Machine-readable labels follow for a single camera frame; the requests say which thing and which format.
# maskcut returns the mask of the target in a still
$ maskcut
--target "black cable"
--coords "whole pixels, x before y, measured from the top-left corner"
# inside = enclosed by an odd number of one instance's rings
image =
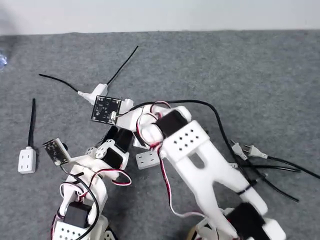
[[[116,78],[116,76],[118,75],[118,73],[121,71],[121,69],[126,65],[126,63],[130,60],[130,58],[135,54],[135,52],[137,51],[139,46],[136,46],[135,49],[133,50],[133,52],[130,54],[130,56],[127,58],[127,60],[125,60],[125,62],[121,65],[121,67],[118,69],[118,71],[116,71],[116,73],[113,75],[112,78],[110,78],[110,80],[106,83],[108,86],[109,84]]]
[[[31,110],[31,119],[28,135],[28,147],[33,146],[34,141],[34,130],[35,130],[35,113],[36,113],[36,99],[32,98],[32,110]]]
[[[273,190],[277,191],[278,193],[282,194],[283,196],[299,203],[300,200],[294,196],[291,196],[290,194],[282,191],[280,188],[278,188],[277,186],[273,185],[269,180],[267,180],[266,178],[264,178],[264,175],[262,173],[260,173],[255,166],[251,163],[251,161],[249,159],[246,160],[246,162],[250,165],[250,168],[255,172],[255,174],[257,174],[259,177],[262,178],[262,180],[269,185]]]
[[[74,90],[75,92],[78,92],[78,89],[76,89],[74,86],[72,86],[70,83],[66,82],[65,80],[56,78],[56,77],[54,77],[54,76],[49,76],[49,75],[41,74],[41,73],[39,73],[39,76],[45,77],[45,78],[48,78],[48,79],[53,79],[53,80],[56,80],[56,81],[58,81],[58,82],[64,83],[65,85],[69,86],[69,87],[70,87],[72,90]]]
[[[201,101],[201,100],[194,100],[194,99],[186,99],[186,100],[171,100],[171,101],[166,101],[167,103],[169,104],[181,104],[181,103],[196,103],[196,104],[202,104],[202,105],[205,105],[205,106],[208,106],[213,112],[214,112],[214,115],[215,115],[215,118],[218,122],[218,126],[219,126],[219,129],[220,129],[220,132],[221,132],[221,135],[222,135],[222,138],[227,146],[227,148],[229,149],[234,161],[238,164],[238,168],[240,170],[240,172],[243,174],[243,176],[246,178],[246,180],[251,184],[251,180],[247,174],[247,172],[241,167],[241,163],[240,161],[237,159],[237,156],[235,155],[234,151],[232,150],[232,147],[228,141],[228,138],[226,136],[226,133],[225,133],[225,130],[224,130],[224,127],[222,125],[222,122],[221,122],[221,119],[220,119],[220,116],[219,116],[219,113],[218,111],[215,109],[215,107],[208,103],[208,102],[205,102],[205,101]],[[141,104],[138,104],[134,107],[132,107],[130,109],[130,111],[133,111],[137,108],[140,108],[144,105],[148,105],[148,104],[152,104],[154,103],[153,101],[149,101],[149,102],[143,102]],[[246,162],[249,164],[250,168],[255,172],[255,174],[257,174],[267,185],[269,185],[272,189],[274,189],[275,191],[277,191],[278,193],[284,195],[285,197],[295,201],[295,202],[299,202],[299,199],[289,195],[288,193],[282,191],[281,189],[279,189],[278,187],[276,187],[275,185],[273,185],[269,180],[267,180],[264,175],[262,173],[260,173],[256,168],[255,166],[250,162],[249,159],[246,160]]]
[[[241,167],[251,168],[251,166],[247,164],[241,164]],[[276,169],[276,170],[283,170],[283,171],[288,171],[293,173],[301,173],[300,169],[293,168],[293,167],[284,167],[284,166],[275,166],[275,165],[256,165],[256,164],[254,164],[254,167],[256,169]]]
[[[297,165],[297,164],[295,164],[293,162],[290,162],[290,161],[287,161],[287,160],[283,160],[281,158],[277,158],[277,157],[273,157],[273,156],[268,156],[268,159],[276,161],[276,162],[279,162],[279,163],[290,165],[292,167],[300,169],[301,171],[303,171],[303,172],[305,172],[307,174],[310,174],[311,176],[313,176],[313,177],[315,177],[317,179],[320,179],[320,175],[318,175],[318,174],[316,174],[316,173],[314,173],[314,172],[312,172],[312,171],[310,171],[310,170],[308,170],[308,169],[306,169],[306,168],[304,168],[304,167],[302,167],[300,165]]]
[[[88,228],[88,230],[82,234],[80,237],[78,237],[76,240],[81,240],[83,239],[85,236],[87,236],[93,229],[94,227],[96,226],[97,222],[98,222],[98,219],[99,219],[99,214],[100,214],[100,209],[99,209],[99,203],[98,203],[98,200],[97,198],[95,197],[94,193],[91,191],[90,187],[88,187],[86,185],[86,183],[78,176],[76,175],[73,175],[69,172],[67,172],[61,165],[60,165],[60,168],[62,169],[62,171],[64,171],[67,175],[73,177],[75,180],[77,180],[79,183],[81,183],[84,188],[89,192],[89,194],[91,195],[92,199],[93,199],[93,202],[96,206],[96,216],[95,216],[95,219],[94,219],[94,222],[93,224]]]

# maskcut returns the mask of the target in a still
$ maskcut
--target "power strip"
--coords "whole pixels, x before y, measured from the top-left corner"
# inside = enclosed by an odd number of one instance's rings
[[[146,151],[135,155],[138,169],[147,169],[160,164],[160,159],[156,151]]]

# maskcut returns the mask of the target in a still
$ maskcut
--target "electrical socket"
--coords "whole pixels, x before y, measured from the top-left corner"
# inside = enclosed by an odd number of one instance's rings
[[[147,169],[160,164],[160,159],[156,151],[146,151],[135,155],[138,169]]]
[[[36,151],[27,146],[19,154],[18,172],[21,174],[33,174],[36,171]]]

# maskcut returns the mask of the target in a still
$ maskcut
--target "black circuit board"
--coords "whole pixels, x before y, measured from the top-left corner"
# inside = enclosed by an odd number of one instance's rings
[[[97,96],[93,106],[91,121],[116,125],[120,106],[121,99],[108,96]]]
[[[64,146],[61,146],[56,139],[47,141],[42,146],[56,166],[66,164],[70,161],[69,156],[65,153],[66,150]]]

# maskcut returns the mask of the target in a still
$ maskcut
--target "wire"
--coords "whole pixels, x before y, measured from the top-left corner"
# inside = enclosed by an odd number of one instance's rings
[[[102,172],[117,172],[117,173],[121,173],[123,174],[124,176],[127,177],[127,179],[129,180],[128,182],[118,182],[118,181],[115,181],[115,180],[112,180],[112,183],[117,185],[117,186],[129,186],[131,185],[132,183],[132,179],[131,177],[129,176],[128,173],[126,173],[124,170],[121,170],[121,169],[113,169],[113,168],[103,168],[103,169],[100,169],[99,171],[96,171],[94,173],[94,175],[91,177],[91,180],[90,180],[90,184],[89,184],[89,188],[91,187],[92,185],[92,182],[94,181],[95,177],[102,173]],[[79,197],[83,198],[87,195],[88,192],[84,192],[83,194],[79,195]]]
[[[56,81],[58,81],[58,82],[61,82],[61,83],[65,84],[65,85],[69,86],[69,87],[70,87],[72,90],[74,90],[75,92],[79,92],[78,89],[76,89],[74,86],[72,86],[70,83],[66,82],[65,80],[56,78],[56,77],[54,77],[54,76],[49,76],[49,75],[41,74],[41,73],[39,73],[39,76],[44,77],[44,78],[48,78],[48,79],[56,80]]]
[[[284,191],[282,191],[281,189],[279,189],[277,186],[273,185],[269,180],[267,180],[266,178],[264,178],[264,175],[262,173],[260,173],[255,166],[252,164],[252,162],[247,159],[246,162],[248,163],[248,165],[250,166],[250,168],[255,172],[255,174],[257,174],[259,177],[262,178],[262,181],[264,181],[267,185],[269,185],[273,190],[275,190],[276,192],[282,194],[283,196],[295,201],[296,203],[299,203],[300,200]]]
[[[53,221],[52,221],[52,224],[51,224],[51,229],[50,229],[50,239],[53,240],[54,239],[54,233],[55,233],[55,226],[57,224],[57,219],[63,219],[64,216],[61,216],[59,214],[59,208],[58,210],[56,211],[56,214],[54,215],[53,217]]]
[[[247,164],[242,164],[241,167],[251,168],[251,166]],[[254,167],[256,169],[276,169],[276,170],[283,170],[283,171],[288,171],[293,173],[301,173],[300,169],[293,168],[293,167],[284,167],[284,166],[275,166],[275,165],[256,165],[256,164],[254,164]]]
[[[135,128],[136,128],[136,133],[140,136],[140,138],[142,139],[142,141],[147,144],[149,147],[151,147],[151,145],[154,145],[153,144],[150,144],[148,143],[142,136],[141,132],[140,132],[140,128],[139,128],[139,125],[140,125],[140,121],[141,121],[141,118],[145,115],[149,115],[151,117],[153,117],[156,121],[158,120],[158,118],[153,114],[153,113],[150,113],[150,112],[147,112],[147,113],[143,113],[141,112],[141,115],[137,118],[136,122],[135,122]]]
[[[108,86],[109,84],[116,78],[118,73],[121,71],[121,69],[126,65],[126,63],[130,60],[130,58],[135,54],[139,46],[136,46],[133,52],[130,54],[130,56],[125,60],[125,62],[121,65],[121,67],[116,71],[116,73],[113,75],[113,77],[106,83]]]
[[[31,110],[31,119],[28,135],[28,147],[33,146],[34,141],[34,130],[35,130],[35,114],[36,114],[36,99],[32,98],[32,110]]]
[[[205,105],[205,106],[208,106],[213,112],[214,112],[214,115],[215,115],[215,118],[217,120],[217,123],[218,123],[218,126],[219,126],[219,129],[220,129],[220,132],[221,132],[221,135],[222,135],[222,138],[227,146],[227,148],[229,149],[234,161],[238,164],[239,166],[239,170],[240,172],[243,174],[243,176],[246,178],[246,180],[251,184],[251,179],[249,178],[249,175],[247,174],[247,172],[245,171],[244,168],[241,167],[241,163],[240,161],[237,159],[237,156],[236,154],[234,153],[234,151],[232,150],[232,147],[228,141],[228,138],[226,136],[226,133],[225,133],[225,130],[224,130],[224,127],[222,125],[222,122],[221,122],[221,119],[220,119],[220,116],[219,116],[219,113],[218,111],[216,110],[216,108],[208,103],[208,102],[205,102],[205,101],[201,101],[201,100],[195,100],[195,99],[186,99],[186,100],[170,100],[170,101],[166,101],[168,104],[181,104],[181,103],[195,103],[195,104],[202,104],[202,105]],[[149,102],[143,102],[141,104],[138,104],[134,107],[132,107],[129,111],[133,111],[137,108],[140,108],[142,106],[145,106],[145,105],[149,105],[149,104],[153,104],[154,102],[153,101],[149,101]],[[264,178],[264,175],[261,174],[256,168],[255,166],[250,162],[249,159],[247,159],[247,162],[249,163],[249,166],[250,168],[255,172],[255,174],[257,174],[260,178],[262,178],[262,180],[267,184],[269,185],[273,190],[277,191],[278,193],[284,195],[285,197],[295,201],[295,202],[299,202],[299,199],[289,195],[288,193],[282,191],[281,189],[279,189],[278,187],[276,187],[275,185],[273,185],[269,180],[267,180],[266,178]]]
[[[97,222],[98,222],[98,219],[99,219],[99,215],[100,215],[100,208],[99,208],[99,203],[98,203],[98,200],[97,198],[95,197],[94,193],[91,191],[91,189],[86,185],[86,183],[78,176],[74,175],[74,174],[71,174],[69,172],[67,172],[63,166],[60,165],[60,168],[69,176],[73,177],[75,180],[77,180],[78,182],[80,182],[84,188],[89,192],[89,194],[91,195],[92,197],[92,200],[95,204],[95,207],[96,207],[96,215],[95,215],[95,219],[93,221],[93,224],[88,228],[88,230],[82,234],[80,237],[78,237],[77,239],[75,240],[81,240],[83,239],[85,236],[87,236],[93,229],[94,227],[96,226]]]
[[[167,103],[166,101],[155,101],[151,106],[150,106],[150,113],[152,113],[152,108],[154,107],[154,105],[156,104],[164,104],[166,105],[169,109],[171,109],[171,106],[169,103]]]
[[[166,186],[166,191],[167,191],[167,194],[168,194],[168,200],[169,200],[169,206],[170,206],[170,209],[171,211],[178,217],[180,218],[187,218],[187,217],[190,217],[190,216],[200,216],[200,217],[203,217],[205,218],[206,216],[200,212],[197,212],[197,211],[190,211],[190,212],[185,212],[185,213],[178,213],[174,210],[173,206],[172,206],[172,192],[171,192],[171,186],[170,186],[170,182],[169,182],[169,179],[168,179],[168,176],[167,176],[167,173],[166,173],[166,169],[165,169],[165,165],[164,165],[164,161],[163,159],[161,158],[160,156],[160,149],[161,149],[161,146],[159,146],[159,148],[157,149],[157,154],[158,154],[158,157],[160,159],[160,168],[161,168],[161,172],[162,172],[162,176],[163,176],[163,179],[164,179],[164,182],[165,182],[165,186]]]
[[[308,170],[308,169],[306,169],[306,168],[304,168],[304,167],[302,167],[300,165],[297,165],[297,164],[295,164],[295,163],[293,163],[291,161],[283,160],[281,158],[277,158],[277,157],[273,157],[273,156],[268,156],[268,159],[276,161],[276,162],[279,162],[279,163],[290,165],[290,166],[295,167],[295,168],[297,168],[297,169],[299,169],[299,170],[301,170],[301,171],[303,171],[303,172],[305,172],[307,174],[310,174],[311,176],[313,176],[313,177],[315,177],[317,179],[320,179],[320,175],[318,175],[318,174],[316,174],[316,173],[314,173],[314,172],[312,172],[312,171],[310,171],[310,170]]]
[[[79,187],[77,184],[74,184],[74,183],[68,182],[68,181],[64,181],[63,183],[60,184],[60,188],[59,188],[60,195],[61,195],[62,198],[65,197],[65,194],[64,194],[64,192],[65,192],[64,191],[64,186],[65,185],[71,186],[71,187],[73,187],[75,189],[74,191],[76,192],[76,194],[78,196],[78,201],[80,202],[81,201],[80,196],[84,193],[84,190],[81,187]]]

